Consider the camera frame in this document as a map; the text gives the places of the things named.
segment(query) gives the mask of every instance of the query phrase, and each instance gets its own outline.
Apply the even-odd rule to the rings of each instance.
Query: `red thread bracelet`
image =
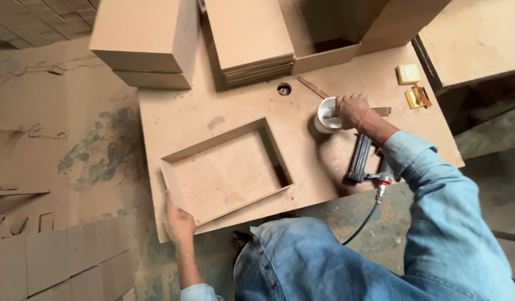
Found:
[[[361,126],[361,122],[365,119],[365,117],[367,117],[367,115],[370,113],[370,112],[376,112],[374,109],[370,109],[369,111],[367,111],[361,118],[360,120],[358,121],[358,123],[356,124],[356,129],[360,129],[360,126]]]

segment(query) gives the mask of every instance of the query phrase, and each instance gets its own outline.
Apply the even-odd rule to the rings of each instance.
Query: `light blue shirt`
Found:
[[[404,131],[382,151],[414,192],[404,275],[342,246],[319,219],[283,219],[251,227],[253,240],[235,264],[235,300],[515,300],[477,185],[433,144]],[[182,290],[181,300],[222,298],[197,284]]]

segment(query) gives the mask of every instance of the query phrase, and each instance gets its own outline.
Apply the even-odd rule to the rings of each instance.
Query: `air hose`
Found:
[[[371,216],[374,214],[374,212],[376,211],[376,208],[378,208],[378,205],[380,205],[379,203],[375,203],[374,204],[374,207],[372,208],[372,210],[368,213],[367,215],[367,218],[363,221],[363,223],[361,224],[361,226],[357,229],[357,231],[352,235],[350,236],[349,239],[347,239],[346,242],[343,243],[343,246],[346,246],[347,243],[350,243],[350,241],[352,239],[354,239],[360,232],[361,230],[363,230],[363,227],[365,227],[365,225],[367,224],[367,222],[371,219]]]

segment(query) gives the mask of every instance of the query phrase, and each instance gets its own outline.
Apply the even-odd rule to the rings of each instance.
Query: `person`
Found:
[[[251,227],[234,266],[235,300],[515,300],[508,260],[481,217],[477,185],[433,144],[381,118],[365,97],[337,100],[343,128],[354,126],[381,147],[414,192],[404,275],[341,245],[319,219],[281,219]],[[181,300],[222,300],[198,271],[193,217],[169,197],[164,226],[177,250]]]

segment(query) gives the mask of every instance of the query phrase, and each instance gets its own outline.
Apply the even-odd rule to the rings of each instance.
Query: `stack of boards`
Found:
[[[206,0],[224,84],[250,84],[291,73],[294,49],[278,0]]]
[[[129,86],[190,89],[198,32],[197,1],[104,0],[89,49]]]

